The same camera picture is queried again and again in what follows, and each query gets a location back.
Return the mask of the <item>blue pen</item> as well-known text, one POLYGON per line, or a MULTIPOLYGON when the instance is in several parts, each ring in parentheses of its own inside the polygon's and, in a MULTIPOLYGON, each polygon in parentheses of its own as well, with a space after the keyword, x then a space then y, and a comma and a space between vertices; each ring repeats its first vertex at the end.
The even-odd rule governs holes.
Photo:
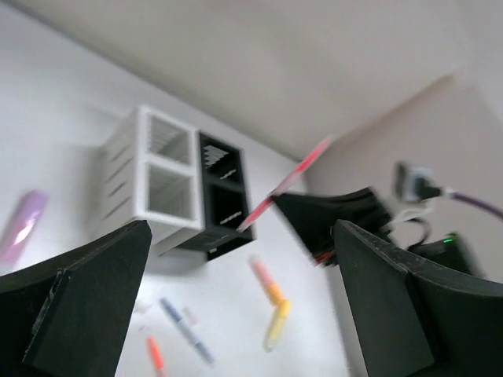
POLYGON ((198 352, 203 361, 209 365, 214 365, 215 359, 210 350, 188 325, 180 312, 166 298, 161 298, 159 302, 164 312, 174 321, 178 330, 182 333, 188 343, 198 352))

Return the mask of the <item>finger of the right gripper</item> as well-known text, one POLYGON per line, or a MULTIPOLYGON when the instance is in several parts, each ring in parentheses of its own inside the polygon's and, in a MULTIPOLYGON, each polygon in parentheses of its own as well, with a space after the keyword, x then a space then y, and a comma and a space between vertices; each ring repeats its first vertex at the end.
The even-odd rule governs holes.
POLYGON ((272 201, 319 265, 338 264, 333 231, 338 221, 349 221, 382 240, 391 240, 391 213, 371 187, 341 196, 285 192, 272 201))

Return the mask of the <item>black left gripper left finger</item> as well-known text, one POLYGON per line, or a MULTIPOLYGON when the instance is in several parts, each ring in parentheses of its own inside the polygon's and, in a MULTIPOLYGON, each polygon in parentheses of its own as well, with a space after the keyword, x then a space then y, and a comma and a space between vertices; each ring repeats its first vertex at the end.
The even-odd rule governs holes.
POLYGON ((3 376, 113 376, 152 233, 133 221, 1 278, 3 376))

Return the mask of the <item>red pen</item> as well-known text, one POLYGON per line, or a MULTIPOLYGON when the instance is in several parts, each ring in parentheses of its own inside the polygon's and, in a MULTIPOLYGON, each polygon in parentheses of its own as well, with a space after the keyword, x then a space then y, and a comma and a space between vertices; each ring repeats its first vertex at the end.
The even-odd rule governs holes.
POLYGON ((284 180, 273 189, 268 196, 243 220, 237 227, 238 232, 243 232, 248 229, 273 203, 272 198, 285 193, 292 187, 302 175, 315 164, 315 162, 323 155, 323 153, 332 145, 334 137, 327 136, 313 151, 311 151, 299 165, 284 178, 284 180))

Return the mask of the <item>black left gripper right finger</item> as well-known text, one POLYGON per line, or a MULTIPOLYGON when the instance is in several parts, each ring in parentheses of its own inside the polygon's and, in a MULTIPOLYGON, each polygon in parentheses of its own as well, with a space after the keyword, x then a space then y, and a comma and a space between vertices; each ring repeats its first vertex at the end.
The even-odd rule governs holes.
POLYGON ((338 221, 337 259, 370 376, 500 376, 502 285, 338 221))

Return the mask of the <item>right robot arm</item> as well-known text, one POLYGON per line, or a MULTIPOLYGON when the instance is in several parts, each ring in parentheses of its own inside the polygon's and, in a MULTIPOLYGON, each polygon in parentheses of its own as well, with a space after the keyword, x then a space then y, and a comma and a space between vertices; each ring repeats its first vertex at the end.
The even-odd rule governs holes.
POLYGON ((272 200, 312 257, 340 269, 368 375, 501 375, 502 286, 461 236, 403 250, 370 188, 272 200))

